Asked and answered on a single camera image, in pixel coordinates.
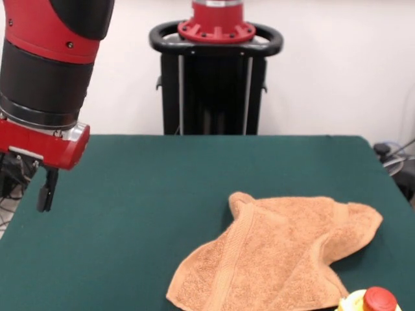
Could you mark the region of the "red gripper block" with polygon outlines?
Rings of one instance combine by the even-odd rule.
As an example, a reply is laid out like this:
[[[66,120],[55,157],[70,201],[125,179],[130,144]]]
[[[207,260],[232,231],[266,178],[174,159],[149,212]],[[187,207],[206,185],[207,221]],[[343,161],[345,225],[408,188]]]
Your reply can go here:
[[[1,151],[34,158],[48,167],[46,180],[38,195],[36,209],[51,210],[58,181],[58,168],[71,170],[80,161],[89,141],[90,127],[77,123],[58,136],[54,130],[39,130],[16,122],[1,120]]]

